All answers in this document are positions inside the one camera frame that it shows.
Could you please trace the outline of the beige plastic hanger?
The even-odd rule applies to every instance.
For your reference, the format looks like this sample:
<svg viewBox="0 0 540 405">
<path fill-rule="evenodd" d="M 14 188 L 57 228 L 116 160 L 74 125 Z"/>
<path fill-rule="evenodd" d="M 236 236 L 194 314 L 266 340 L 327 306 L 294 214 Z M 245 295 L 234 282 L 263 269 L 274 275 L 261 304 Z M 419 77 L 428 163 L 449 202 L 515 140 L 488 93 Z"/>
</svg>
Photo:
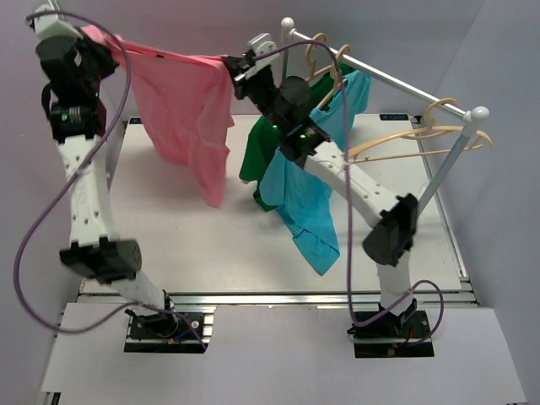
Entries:
<svg viewBox="0 0 540 405">
<path fill-rule="evenodd" d="M 437 125 L 436 119 L 432 116 L 433 110 L 436 107 L 440 107 L 443 104 L 450 104 L 451 106 L 458 106 L 458 101 L 454 98 L 447 97 L 440 99 L 439 101 L 432 102 L 426 107 L 423 114 L 425 127 L 414 128 L 405 132 L 396 132 L 391 135 L 386 135 L 380 138 L 376 138 L 357 146 L 352 147 L 348 151 L 348 162 L 351 164 L 361 164 L 373 161 L 391 160 L 391 159 L 405 159 L 412 157 L 421 157 L 433 154 L 448 154 L 449 149 L 439 149 L 428 152 L 418 152 L 415 154 L 394 154 L 380 157 L 370 157 L 367 155 L 367 151 L 376 147 L 379 147 L 383 143 L 389 143 L 397 139 L 407 141 L 424 141 L 433 138 L 439 138 L 451 135 L 456 132 L 462 132 L 464 126 L 458 125 Z"/>
</svg>

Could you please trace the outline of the pink t shirt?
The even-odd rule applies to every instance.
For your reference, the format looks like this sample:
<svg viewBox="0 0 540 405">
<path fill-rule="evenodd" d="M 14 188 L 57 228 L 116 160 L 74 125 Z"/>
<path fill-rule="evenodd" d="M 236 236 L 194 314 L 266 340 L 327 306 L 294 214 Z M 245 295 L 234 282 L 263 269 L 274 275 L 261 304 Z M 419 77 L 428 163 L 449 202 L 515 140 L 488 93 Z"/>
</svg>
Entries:
<svg viewBox="0 0 540 405">
<path fill-rule="evenodd" d="M 185 56 L 111 37 L 93 25 L 83 32 L 132 69 L 131 89 L 158 155 L 188 168 L 206 204 L 224 199 L 226 138 L 232 82 L 220 57 Z"/>
</svg>

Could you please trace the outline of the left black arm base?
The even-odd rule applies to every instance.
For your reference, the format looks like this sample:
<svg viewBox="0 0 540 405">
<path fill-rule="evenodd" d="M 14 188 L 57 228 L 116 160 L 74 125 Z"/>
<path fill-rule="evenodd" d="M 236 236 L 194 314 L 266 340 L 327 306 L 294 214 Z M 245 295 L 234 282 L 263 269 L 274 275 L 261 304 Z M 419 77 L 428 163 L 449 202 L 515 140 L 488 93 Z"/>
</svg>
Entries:
<svg viewBox="0 0 540 405">
<path fill-rule="evenodd" d="M 209 314 L 183 312 L 181 316 L 153 313 L 129 316 L 124 352 L 129 354 L 204 354 L 209 345 Z"/>
</svg>

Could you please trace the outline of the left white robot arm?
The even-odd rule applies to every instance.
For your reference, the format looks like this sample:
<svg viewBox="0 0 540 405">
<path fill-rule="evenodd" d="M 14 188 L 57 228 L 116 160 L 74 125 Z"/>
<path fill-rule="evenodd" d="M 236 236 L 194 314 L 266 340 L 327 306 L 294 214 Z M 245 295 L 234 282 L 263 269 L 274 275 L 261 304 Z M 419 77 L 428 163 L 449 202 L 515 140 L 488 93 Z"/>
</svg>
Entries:
<svg viewBox="0 0 540 405">
<path fill-rule="evenodd" d="M 148 324 L 168 337 L 178 327 L 178 315 L 165 308 L 164 290 L 143 273 L 139 245 L 121 238 L 111 209 L 100 82 L 117 64 L 108 49 L 84 36 L 54 35 L 38 44 L 36 54 L 57 97 L 46 114 L 70 183 L 71 232 L 60 260 L 79 276 L 144 304 L 145 316 L 158 308 Z"/>
</svg>

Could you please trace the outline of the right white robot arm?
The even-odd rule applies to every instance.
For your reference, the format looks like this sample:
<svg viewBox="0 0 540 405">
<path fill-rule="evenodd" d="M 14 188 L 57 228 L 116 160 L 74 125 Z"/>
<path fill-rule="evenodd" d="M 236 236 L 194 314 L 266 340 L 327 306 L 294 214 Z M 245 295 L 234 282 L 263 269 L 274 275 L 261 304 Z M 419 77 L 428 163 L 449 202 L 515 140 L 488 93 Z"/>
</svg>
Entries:
<svg viewBox="0 0 540 405">
<path fill-rule="evenodd" d="M 324 273 L 339 254 L 329 197 L 343 197 L 349 211 L 358 212 L 370 227 L 362 246 L 377 268 L 382 329 L 393 337 L 403 335 L 417 309 L 409 257 L 419 202 L 412 194 L 398 196 L 387 190 L 348 161 L 355 110 L 347 98 L 362 76 L 348 77 L 330 110 L 321 111 L 303 78 L 287 77 L 276 86 L 268 60 L 243 56 L 224 57 L 223 62 L 235 97 L 249 98 L 278 134 L 277 149 L 259 183 L 262 200 L 292 229 L 306 261 Z"/>
</svg>

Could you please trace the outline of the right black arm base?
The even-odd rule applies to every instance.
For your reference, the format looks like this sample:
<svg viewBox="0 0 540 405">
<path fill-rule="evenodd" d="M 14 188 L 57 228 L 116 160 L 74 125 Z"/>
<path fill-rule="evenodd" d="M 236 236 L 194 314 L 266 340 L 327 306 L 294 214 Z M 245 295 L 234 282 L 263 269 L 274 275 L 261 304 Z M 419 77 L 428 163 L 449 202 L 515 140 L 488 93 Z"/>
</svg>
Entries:
<svg viewBox="0 0 540 405">
<path fill-rule="evenodd" d="M 431 328 L 425 310 L 407 314 L 401 324 L 392 319 L 393 314 L 365 327 L 352 325 L 347 334 L 354 344 L 356 359 L 433 358 L 434 346 Z"/>
</svg>

